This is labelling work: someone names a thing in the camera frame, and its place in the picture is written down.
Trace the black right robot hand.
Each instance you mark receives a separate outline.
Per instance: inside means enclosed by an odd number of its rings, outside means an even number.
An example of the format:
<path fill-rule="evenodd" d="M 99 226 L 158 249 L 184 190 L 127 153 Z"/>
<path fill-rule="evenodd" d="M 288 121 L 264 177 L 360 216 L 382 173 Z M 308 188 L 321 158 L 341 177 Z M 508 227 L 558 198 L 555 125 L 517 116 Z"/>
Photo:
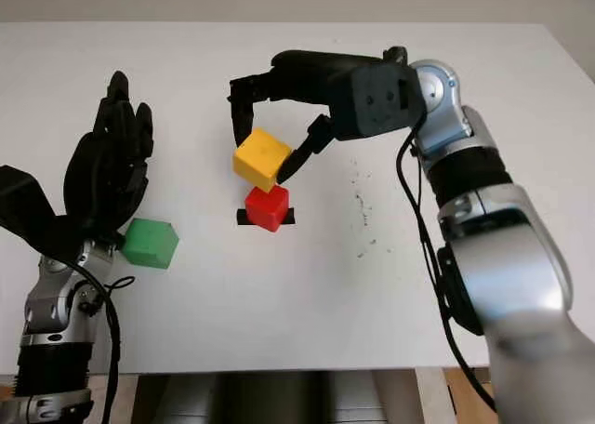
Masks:
<path fill-rule="evenodd" d="M 308 127 L 306 139 L 284 159 L 275 177 L 278 184 L 290 179 L 312 154 L 320 153 L 332 140 L 370 137 L 371 128 L 358 120 L 350 78 L 354 70 L 382 62 L 377 57 L 330 52 L 278 53 L 268 72 L 230 81 L 228 102 L 235 144 L 243 144 L 252 133 L 256 103 L 283 99 L 324 105 L 330 114 L 319 115 Z"/>

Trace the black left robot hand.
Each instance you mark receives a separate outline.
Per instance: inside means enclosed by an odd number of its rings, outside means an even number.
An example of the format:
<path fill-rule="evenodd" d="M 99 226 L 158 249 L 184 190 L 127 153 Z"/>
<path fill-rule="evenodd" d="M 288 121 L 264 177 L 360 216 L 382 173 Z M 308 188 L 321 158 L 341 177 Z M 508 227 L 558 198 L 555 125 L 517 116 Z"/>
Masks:
<path fill-rule="evenodd" d="M 95 123 L 79 140 L 63 184 L 66 216 L 86 239 L 118 248 L 119 229 L 138 209 L 148 186 L 153 151 L 152 110 L 134 108 L 128 79 L 117 71 L 101 99 Z"/>

